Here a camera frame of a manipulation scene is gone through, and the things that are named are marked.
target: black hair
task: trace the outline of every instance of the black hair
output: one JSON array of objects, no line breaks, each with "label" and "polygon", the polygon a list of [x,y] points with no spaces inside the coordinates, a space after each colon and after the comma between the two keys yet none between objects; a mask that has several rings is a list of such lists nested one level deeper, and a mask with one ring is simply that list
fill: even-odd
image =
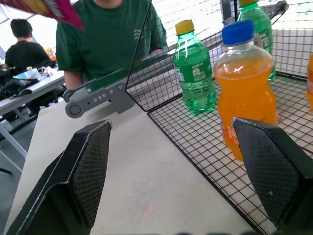
[{"label": "black hair", "polygon": [[25,19],[13,19],[11,29],[17,38],[29,38],[33,32],[31,24]]}]

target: floor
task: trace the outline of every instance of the floor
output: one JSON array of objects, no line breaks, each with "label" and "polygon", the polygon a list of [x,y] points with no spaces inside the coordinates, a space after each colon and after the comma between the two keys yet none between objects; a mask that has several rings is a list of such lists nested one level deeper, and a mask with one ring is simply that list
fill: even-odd
[{"label": "floor", "polygon": [[[24,109],[22,114],[28,118],[28,110]],[[10,131],[12,128],[20,124],[22,121],[17,119],[13,122],[7,122],[6,120],[1,122],[1,125],[6,130]],[[19,144],[28,151],[31,138],[34,132],[36,121],[25,126],[19,130],[13,137],[19,142]],[[0,151],[9,157],[20,169],[23,168],[25,158],[7,141],[0,141]],[[0,167],[12,171],[13,174],[9,175],[0,172],[0,235],[3,234],[7,218],[9,216],[11,206],[14,200],[15,192],[20,180],[21,173],[16,170],[0,153]]]}]

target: person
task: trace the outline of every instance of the person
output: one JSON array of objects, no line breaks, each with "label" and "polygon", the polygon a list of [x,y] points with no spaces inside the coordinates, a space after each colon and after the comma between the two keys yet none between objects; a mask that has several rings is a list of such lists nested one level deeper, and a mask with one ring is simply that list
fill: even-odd
[{"label": "person", "polygon": [[[67,89],[131,65],[149,4],[149,0],[79,0],[74,4],[84,29],[58,22],[56,32],[56,57],[59,70],[65,71]],[[167,46],[166,31],[153,6],[140,45],[137,54],[141,58]]]},{"label": "person", "polygon": [[24,72],[27,67],[35,67],[50,61],[44,48],[38,43],[31,42],[33,28],[27,20],[13,19],[11,29],[18,41],[5,54],[5,69],[15,68],[19,72]]}]

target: table surface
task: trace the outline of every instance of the table surface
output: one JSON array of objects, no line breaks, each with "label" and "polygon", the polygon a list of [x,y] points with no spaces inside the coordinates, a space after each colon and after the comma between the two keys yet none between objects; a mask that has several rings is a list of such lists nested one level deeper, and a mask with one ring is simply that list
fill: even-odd
[{"label": "table surface", "polygon": [[6,231],[73,134],[102,119],[111,119],[113,129],[92,235],[238,235],[252,230],[139,107],[118,115],[106,102],[71,119],[60,102],[39,114]]},{"label": "table surface", "polygon": [[48,89],[53,90],[56,86],[53,86],[53,84],[56,84],[57,86],[60,85],[60,83],[64,83],[64,72],[63,71],[54,71],[53,76],[47,77],[44,80],[34,84],[33,86],[30,86],[27,88],[27,90],[31,90],[32,94],[23,95],[21,97],[15,98],[15,99],[4,99],[0,101],[0,115],[3,115],[5,113],[2,112],[2,110],[7,111],[8,107],[12,106],[13,109],[19,107],[22,103],[29,102],[30,100],[33,100],[42,94],[37,95],[42,90]]}]

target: snack bag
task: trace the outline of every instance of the snack bag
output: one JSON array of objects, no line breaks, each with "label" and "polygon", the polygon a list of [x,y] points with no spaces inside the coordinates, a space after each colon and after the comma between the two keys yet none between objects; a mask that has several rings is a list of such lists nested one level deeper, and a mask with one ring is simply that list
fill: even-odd
[{"label": "snack bag", "polygon": [[83,28],[69,0],[0,0],[0,3]]}]

